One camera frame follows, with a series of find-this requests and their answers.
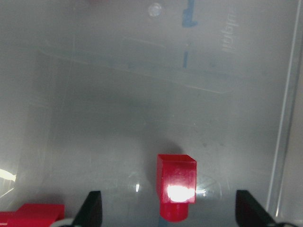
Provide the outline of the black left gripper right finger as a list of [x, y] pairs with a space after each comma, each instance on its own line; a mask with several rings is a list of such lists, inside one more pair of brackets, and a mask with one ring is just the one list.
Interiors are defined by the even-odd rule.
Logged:
[[276, 226], [276, 222], [247, 190], [236, 191], [235, 219], [239, 227]]

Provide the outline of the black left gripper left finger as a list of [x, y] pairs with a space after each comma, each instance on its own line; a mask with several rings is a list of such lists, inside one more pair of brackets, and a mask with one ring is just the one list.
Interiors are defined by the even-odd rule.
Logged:
[[91, 191], [74, 218], [72, 227], [100, 227], [102, 225], [101, 191]]

